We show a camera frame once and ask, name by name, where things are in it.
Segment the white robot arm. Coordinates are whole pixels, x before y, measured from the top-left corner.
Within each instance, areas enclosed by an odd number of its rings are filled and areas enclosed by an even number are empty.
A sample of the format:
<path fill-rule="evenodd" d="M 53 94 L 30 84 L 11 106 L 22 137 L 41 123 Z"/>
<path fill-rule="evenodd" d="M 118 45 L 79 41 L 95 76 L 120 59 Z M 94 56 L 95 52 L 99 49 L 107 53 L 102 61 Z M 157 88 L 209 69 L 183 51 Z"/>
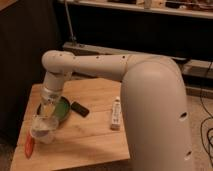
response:
<path fill-rule="evenodd" d="M 167 56 L 119 54 L 76 56 L 50 50 L 41 97 L 56 103 L 65 75 L 76 72 L 121 83 L 120 99 L 133 171 L 195 171 L 186 88 Z"/>

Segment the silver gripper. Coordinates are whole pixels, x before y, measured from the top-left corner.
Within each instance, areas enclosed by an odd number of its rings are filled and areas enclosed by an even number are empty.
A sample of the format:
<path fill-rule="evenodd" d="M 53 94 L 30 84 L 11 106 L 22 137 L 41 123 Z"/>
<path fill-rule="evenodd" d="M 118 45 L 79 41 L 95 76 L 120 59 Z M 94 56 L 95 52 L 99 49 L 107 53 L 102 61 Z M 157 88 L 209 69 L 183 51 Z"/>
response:
<path fill-rule="evenodd" d="M 61 98 L 61 90 L 50 90 L 43 86 L 41 88 L 41 111 L 40 114 L 44 118 L 50 118 L 55 110 L 55 105 Z"/>

